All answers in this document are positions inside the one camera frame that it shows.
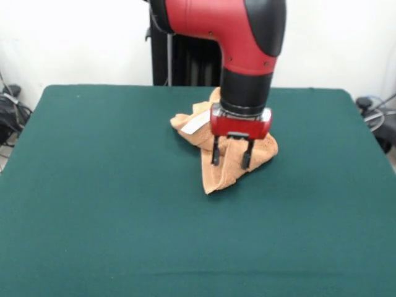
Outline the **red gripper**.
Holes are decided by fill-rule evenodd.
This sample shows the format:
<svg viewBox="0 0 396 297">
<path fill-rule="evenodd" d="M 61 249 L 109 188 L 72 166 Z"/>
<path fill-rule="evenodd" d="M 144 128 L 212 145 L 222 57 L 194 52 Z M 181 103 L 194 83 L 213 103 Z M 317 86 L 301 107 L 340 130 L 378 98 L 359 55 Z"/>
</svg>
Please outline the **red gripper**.
<svg viewBox="0 0 396 297">
<path fill-rule="evenodd" d="M 211 164 L 218 166 L 220 162 L 220 136 L 240 137 L 249 139 L 248 147 L 243 154 L 242 169 L 248 169 L 251 162 L 253 139 L 264 139 L 272 124 L 272 110 L 264 108 L 263 112 L 253 118 L 233 116 L 223 110 L 219 103 L 210 108 L 210 129 L 214 135 Z"/>
</svg>

